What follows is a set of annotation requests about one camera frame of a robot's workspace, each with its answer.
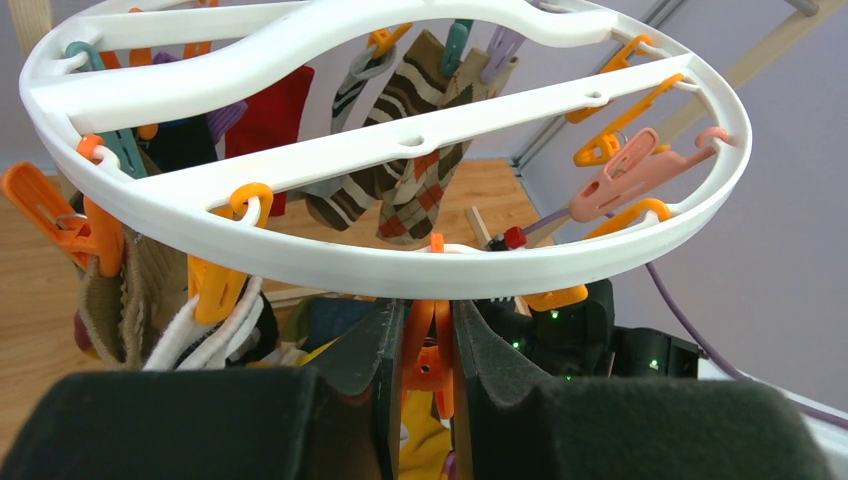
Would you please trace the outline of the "white round clip hanger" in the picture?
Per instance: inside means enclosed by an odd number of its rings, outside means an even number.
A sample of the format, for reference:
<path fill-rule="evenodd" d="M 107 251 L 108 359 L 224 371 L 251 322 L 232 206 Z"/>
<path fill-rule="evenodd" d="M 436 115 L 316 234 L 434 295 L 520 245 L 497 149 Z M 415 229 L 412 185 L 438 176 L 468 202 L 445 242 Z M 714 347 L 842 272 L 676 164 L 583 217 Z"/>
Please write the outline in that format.
<path fill-rule="evenodd" d="M 396 110 L 412 89 L 447 107 L 410 109 L 401 119 L 221 160 L 150 179 L 122 171 L 114 154 L 97 166 L 76 150 L 89 133 L 178 120 L 258 93 L 309 60 L 380 27 L 406 21 L 470 19 L 553 48 L 611 39 L 652 40 L 646 63 L 509 95 L 473 80 L 439 80 L 411 60 Z M 309 240 L 217 219 L 239 187 L 289 191 L 335 181 L 311 196 L 324 223 L 353 222 L 385 208 L 382 235 L 421 232 L 449 168 L 473 138 L 579 109 L 599 108 L 671 81 L 692 92 L 716 121 L 698 138 L 715 151 L 712 171 L 671 218 L 648 216 L 619 233 L 555 247 L 485 253 L 452 246 L 425 254 Z M 132 12 L 106 1 L 47 33 L 25 61 L 19 91 L 58 168 L 73 185 L 132 229 L 185 253 L 290 284 L 401 299 L 476 300 L 541 293 L 619 274 L 690 239 L 725 203 L 752 150 L 748 114 L 730 84 L 694 52 L 647 25 L 586 1 L 284 1 L 185 8 L 152 1 Z"/>

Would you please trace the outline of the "tan brown sock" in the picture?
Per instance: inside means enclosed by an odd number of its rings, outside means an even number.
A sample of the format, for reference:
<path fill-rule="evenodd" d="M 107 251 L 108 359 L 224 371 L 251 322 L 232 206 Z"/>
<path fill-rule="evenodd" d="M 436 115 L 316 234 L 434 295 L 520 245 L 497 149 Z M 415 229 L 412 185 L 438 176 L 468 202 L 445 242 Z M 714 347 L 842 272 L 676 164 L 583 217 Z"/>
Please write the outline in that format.
<path fill-rule="evenodd" d="M 115 370 L 139 370 L 187 302 L 187 255 L 129 227 L 122 270 L 81 277 L 78 316 L 94 351 Z"/>

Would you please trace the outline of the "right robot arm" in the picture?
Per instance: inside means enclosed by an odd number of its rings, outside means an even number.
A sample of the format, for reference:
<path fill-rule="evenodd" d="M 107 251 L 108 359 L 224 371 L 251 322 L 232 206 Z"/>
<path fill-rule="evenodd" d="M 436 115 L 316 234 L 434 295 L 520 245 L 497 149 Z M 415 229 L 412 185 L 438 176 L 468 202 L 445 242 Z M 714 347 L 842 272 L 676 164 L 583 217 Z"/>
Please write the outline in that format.
<path fill-rule="evenodd" d="M 464 443 L 476 455 L 540 455 L 564 447 L 578 456 L 605 452 L 633 460 L 694 462 L 726 453 L 745 459 L 773 453 L 762 432 L 689 404 L 637 412 L 621 401 L 608 411 L 590 402 L 577 424 L 559 431 L 540 402 L 542 383 L 610 376 L 696 378 L 704 354 L 694 343 L 614 323 L 610 281 L 588 285 L 579 302 L 521 315 L 512 299 L 456 304 L 472 332 L 459 341 L 467 383 Z"/>

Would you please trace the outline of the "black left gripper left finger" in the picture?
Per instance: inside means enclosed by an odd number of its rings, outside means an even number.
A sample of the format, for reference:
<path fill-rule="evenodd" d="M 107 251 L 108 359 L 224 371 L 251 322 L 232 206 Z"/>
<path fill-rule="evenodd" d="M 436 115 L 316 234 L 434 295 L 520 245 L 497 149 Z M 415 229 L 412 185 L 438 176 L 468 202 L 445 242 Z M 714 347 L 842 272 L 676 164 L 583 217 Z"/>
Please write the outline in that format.
<path fill-rule="evenodd" d="M 5 479 L 394 479 L 404 307 L 376 302 L 301 367 L 90 372 L 56 383 Z"/>

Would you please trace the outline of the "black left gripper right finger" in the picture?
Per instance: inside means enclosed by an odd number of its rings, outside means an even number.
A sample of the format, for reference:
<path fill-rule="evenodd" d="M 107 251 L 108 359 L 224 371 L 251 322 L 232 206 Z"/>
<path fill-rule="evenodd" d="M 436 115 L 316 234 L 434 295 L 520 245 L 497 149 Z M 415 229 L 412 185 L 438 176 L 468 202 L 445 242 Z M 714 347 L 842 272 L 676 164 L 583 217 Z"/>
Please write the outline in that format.
<path fill-rule="evenodd" d="M 456 301 L 462 479 L 831 479 L 800 413 L 755 382 L 568 380 Z"/>

